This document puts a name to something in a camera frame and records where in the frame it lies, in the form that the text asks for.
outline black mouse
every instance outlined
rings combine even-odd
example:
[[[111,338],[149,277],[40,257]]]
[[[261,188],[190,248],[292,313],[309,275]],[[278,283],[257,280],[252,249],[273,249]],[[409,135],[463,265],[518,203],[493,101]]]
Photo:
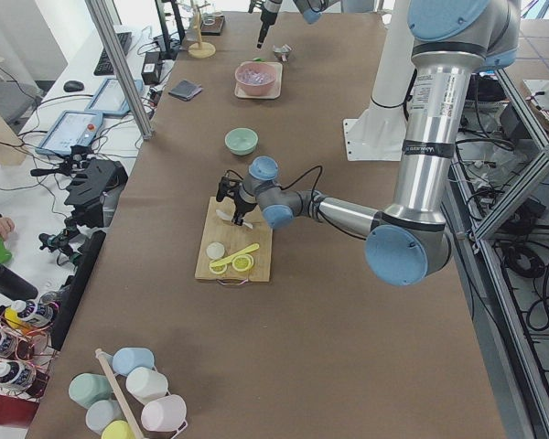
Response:
[[[79,82],[78,80],[68,80],[63,85],[63,90],[66,91],[67,93],[82,91],[83,89],[85,89],[83,82]]]

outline blue joint cap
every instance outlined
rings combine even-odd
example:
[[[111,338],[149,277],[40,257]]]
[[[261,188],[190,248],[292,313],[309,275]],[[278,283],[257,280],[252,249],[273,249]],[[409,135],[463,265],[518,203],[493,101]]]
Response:
[[[421,41],[437,42],[470,27],[491,0],[411,0],[409,28]]]
[[[293,222],[293,210],[284,204],[274,204],[263,209],[263,217],[271,229],[281,229]]]
[[[258,180],[268,181],[278,177],[278,164],[273,158],[261,155],[256,157],[250,165],[248,172]]]
[[[303,19],[305,19],[305,21],[307,21],[309,25],[314,24],[320,18],[321,18],[321,13],[312,11],[311,8],[309,8],[307,11],[303,13]]]
[[[427,276],[423,245],[401,227],[387,224],[374,229],[366,239],[365,252],[372,271],[388,284],[416,284]]]
[[[517,48],[509,50],[507,52],[499,53],[498,55],[492,55],[486,57],[484,65],[478,69],[478,71],[488,71],[493,69],[504,69],[509,67],[516,60]]]

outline white tray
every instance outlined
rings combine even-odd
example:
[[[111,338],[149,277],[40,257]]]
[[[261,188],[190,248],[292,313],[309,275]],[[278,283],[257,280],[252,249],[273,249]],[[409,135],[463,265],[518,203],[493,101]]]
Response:
[[[248,64],[251,61],[246,61],[241,64],[243,66],[244,64]],[[236,82],[236,87],[234,89],[234,94],[237,98],[240,99],[276,99],[281,95],[281,83],[283,82],[283,64],[280,62],[267,62],[266,64],[270,64],[276,69],[276,80],[274,82],[273,88],[268,92],[268,94],[265,94],[264,96],[251,96],[249,94],[246,94],[244,90],[240,88],[240,85],[238,85],[238,82]]]

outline leader arm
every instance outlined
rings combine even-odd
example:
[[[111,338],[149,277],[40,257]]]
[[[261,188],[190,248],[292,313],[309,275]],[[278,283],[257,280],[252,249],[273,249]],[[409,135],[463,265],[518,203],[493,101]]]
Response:
[[[237,184],[238,222],[258,205],[269,225],[296,216],[328,220],[366,238],[372,270],[389,284],[415,284],[445,266],[451,238],[441,212],[469,78],[503,68],[518,46],[520,0],[412,0],[417,69],[393,202],[365,208],[311,191],[283,191],[273,159],[258,157]]]

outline yellow knife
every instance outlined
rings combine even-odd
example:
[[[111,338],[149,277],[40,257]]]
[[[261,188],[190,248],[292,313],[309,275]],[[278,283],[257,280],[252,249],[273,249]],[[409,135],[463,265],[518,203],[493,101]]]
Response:
[[[216,268],[216,267],[219,267],[221,265],[225,265],[225,264],[230,263],[231,261],[233,261],[233,259],[236,256],[240,256],[241,254],[246,254],[246,253],[252,253],[252,252],[257,251],[258,249],[260,249],[260,244],[255,242],[254,244],[250,244],[248,247],[245,247],[245,248],[241,249],[239,252],[236,252],[234,254],[231,254],[230,256],[226,256],[225,258],[221,258],[218,261],[214,261],[214,262],[210,263],[210,267],[211,268]]]

